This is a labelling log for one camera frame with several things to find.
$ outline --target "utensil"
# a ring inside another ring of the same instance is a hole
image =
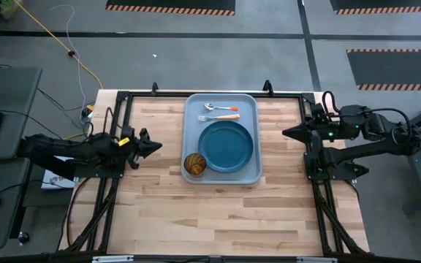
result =
[[[202,176],[206,168],[205,159],[198,153],[191,153],[184,159],[184,169],[194,178]]]
[[[208,117],[208,116],[197,116],[198,121],[212,121],[212,120],[235,120],[240,118],[240,114],[234,115],[224,115],[224,116],[217,116],[217,117]]]
[[[253,139],[248,130],[234,121],[217,121],[204,129],[197,143],[206,164],[218,172],[236,172],[253,155]]]
[[[212,105],[211,103],[204,103],[204,108],[206,110],[234,110],[238,111],[238,107],[217,107]]]

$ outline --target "fork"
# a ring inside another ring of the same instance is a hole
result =
[[[238,107],[217,107],[212,105],[211,103],[204,103],[204,108],[206,110],[234,110],[238,111]]]
[[[217,117],[208,117],[208,116],[197,116],[198,121],[212,121],[212,120],[235,120],[240,117],[240,114],[234,115],[224,115],[224,116],[217,116]]]

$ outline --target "gray tray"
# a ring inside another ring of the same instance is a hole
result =
[[[207,111],[204,103],[214,106],[238,107],[239,111],[212,110]],[[197,143],[204,129],[215,121],[200,122],[198,115],[220,116],[240,114],[235,120],[245,127],[253,139],[253,155],[242,169],[237,172],[217,172],[209,167],[200,178],[193,178],[183,166],[184,159],[191,153],[198,153]],[[246,94],[195,94],[186,100],[183,122],[183,150],[181,151],[181,174],[190,183],[197,184],[252,184],[262,176],[261,145],[259,138],[259,121],[257,103],[252,96]]]

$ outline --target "concrete floor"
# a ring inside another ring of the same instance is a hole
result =
[[[58,4],[71,4],[76,15],[70,31],[153,33],[147,38],[133,35],[130,38],[72,38],[83,63],[97,73],[105,88],[150,88],[155,81],[160,88],[259,90],[269,79],[276,90],[314,90],[306,43],[299,37],[306,33],[302,30],[298,9],[298,2],[302,1],[237,0],[235,17],[108,12],[105,2],[25,0],[24,5],[54,31],[65,30],[71,9],[62,7],[51,12],[49,9]],[[305,0],[304,3],[311,34],[421,35],[421,13],[335,15],[329,0]],[[18,12],[12,21],[0,21],[0,30],[39,31],[40,28]],[[193,39],[193,35],[164,38],[160,33],[218,35]],[[289,34],[298,39],[280,39]],[[395,107],[414,116],[421,110],[421,91],[358,91],[345,53],[348,48],[411,47],[421,48],[421,41],[313,40],[321,89],[334,91],[339,105]],[[80,105],[77,64],[53,39],[0,37],[0,63],[42,67],[39,88],[65,107]],[[82,83],[88,100],[94,100],[98,90],[95,80],[83,72]],[[76,120],[77,114],[69,113]],[[35,98],[31,116],[62,137],[79,132],[40,94]],[[394,114],[386,116],[399,120]],[[26,134],[35,133],[46,131],[29,121]],[[364,142],[348,141],[347,145],[360,143]],[[405,216],[401,209],[409,195],[407,186],[411,176],[406,159],[374,156],[358,162],[371,168],[357,185],[371,251],[380,256],[421,259],[421,213]],[[0,250],[0,256],[54,251],[65,209],[44,207],[28,213],[24,230],[31,233],[33,242],[20,248],[11,240]]]

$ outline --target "blue plate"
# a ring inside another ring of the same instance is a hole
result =
[[[218,172],[235,172],[243,168],[253,154],[249,132],[234,121],[217,121],[202,132],[199,154]]]

